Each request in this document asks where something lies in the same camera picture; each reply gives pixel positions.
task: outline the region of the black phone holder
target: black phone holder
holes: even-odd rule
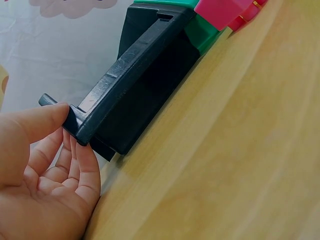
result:
[[[125,155],[200,58],[184,31],[189,8],[135,3],[127,9],[117,61],[79,106],[70,105],[63,127],[110,161]],[[56,101],[44,94],[39,104]]]

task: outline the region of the pink pattern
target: pink pattern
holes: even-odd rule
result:
[[[93,8],[111,8],[117,0],[29,0],[29,3],[40,6],[40,14],[45,18],[63,14],[67,18],[77,19],[88,14]]]

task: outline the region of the wood grain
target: wood grain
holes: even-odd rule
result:
[[[320,1],[226,31],[124,159],[86,238],[320,239]]]

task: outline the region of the pink plastic block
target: pink plastic block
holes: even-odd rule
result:
[[[257,3],[263,5],[267,1],[257,0]],[[236,31],[252,20],[260,9],[254,0],[200,0],[194,11],[219,31],[228,26]]]

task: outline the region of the white tablecloth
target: white tablecloth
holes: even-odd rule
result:
[[[116,60],[133,0],[0,0],[2,112],[78,104]]]

